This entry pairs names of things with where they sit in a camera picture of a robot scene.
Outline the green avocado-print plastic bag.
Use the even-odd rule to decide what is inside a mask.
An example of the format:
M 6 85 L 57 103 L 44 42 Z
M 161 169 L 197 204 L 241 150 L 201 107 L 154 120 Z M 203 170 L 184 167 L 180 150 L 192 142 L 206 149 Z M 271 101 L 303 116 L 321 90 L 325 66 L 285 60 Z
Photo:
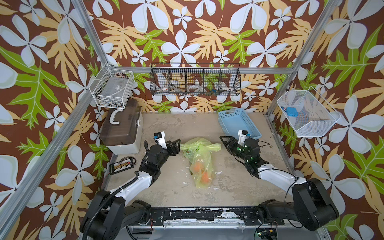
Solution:
M 187 141 L 184 144 L 181 144 L 181 151 L 183 152 L 183 155 L 185 158 L 187 158 L 190 162 L 190 172 L 191 172 L 191 165 L 194 163 L 201 163 L 204 167 L 204 171 L 199 174 L 192 174 L 194 178 L 194 183 L 197 188 L 208 188 L 209 185 L 205 185 L 201 183 L 201 176 L 202 173 L 208 172 L 212 176 L 213 181 L 213 160 L 212 160 L 212 153 L 213 152 L 219 152 L 221 150 L 221 144 L 216 143 L 213 144 L 209 140 L 204 138 L 194 138 L 192 140 Z

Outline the wrinkled orange back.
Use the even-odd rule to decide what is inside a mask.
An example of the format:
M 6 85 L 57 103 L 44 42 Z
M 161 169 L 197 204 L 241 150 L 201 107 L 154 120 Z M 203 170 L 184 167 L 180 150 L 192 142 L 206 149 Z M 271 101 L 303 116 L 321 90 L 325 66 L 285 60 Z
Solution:
M 194 163 L 191 165 L 191 172 L 193 174 L 199 174 L 204 171 L 204 167 L 201 163 Z

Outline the wrinkled orange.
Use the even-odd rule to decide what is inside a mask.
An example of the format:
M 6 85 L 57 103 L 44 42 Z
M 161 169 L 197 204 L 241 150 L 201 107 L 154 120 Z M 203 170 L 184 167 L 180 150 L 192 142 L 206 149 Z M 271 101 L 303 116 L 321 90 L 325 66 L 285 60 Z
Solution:
M 209 185 L 212 182 L 212 176 L 208 172 L 202 173 L 201 176 L 201 183 L 205 185 Z
M 204 167 L 201 163 L 194 163 L 191 165 L 191 172 L 193 174 L 199 174 L 204 171 Z

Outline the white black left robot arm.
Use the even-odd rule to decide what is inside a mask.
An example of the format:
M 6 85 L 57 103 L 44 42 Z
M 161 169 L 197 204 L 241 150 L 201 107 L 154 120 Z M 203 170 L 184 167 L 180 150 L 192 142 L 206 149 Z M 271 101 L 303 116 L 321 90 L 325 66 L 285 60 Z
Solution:
M 82 240 L 114 240 L 122 228 L 149 220 L 150 204 L 139 200 L 130 206 L 128 203 L 159 178 L 168 158 L 180 153 L 181 140 L 163 144 L 158 140 L 150 148 L 145 141 L 144 145 L 146 154 L 135 176 L 114 190 L 101 190 L 95 195 L 81 223 Z

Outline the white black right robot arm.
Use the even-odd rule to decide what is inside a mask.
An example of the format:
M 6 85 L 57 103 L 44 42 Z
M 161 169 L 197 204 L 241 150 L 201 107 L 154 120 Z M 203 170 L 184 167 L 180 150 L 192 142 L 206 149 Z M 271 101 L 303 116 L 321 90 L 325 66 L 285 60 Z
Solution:
M 267 181 L 291 195 L 293 200 L 268 200 L 258 205 L 257 218 L 263 224 L 280 220 L 296 221 L 315 231 L 340 214 L 324 184 L 316 178 L 306 179 L 278 169 L 261 157 L 259 141 L 220 136 L 230 155 L 243 164 L 252 177 Z

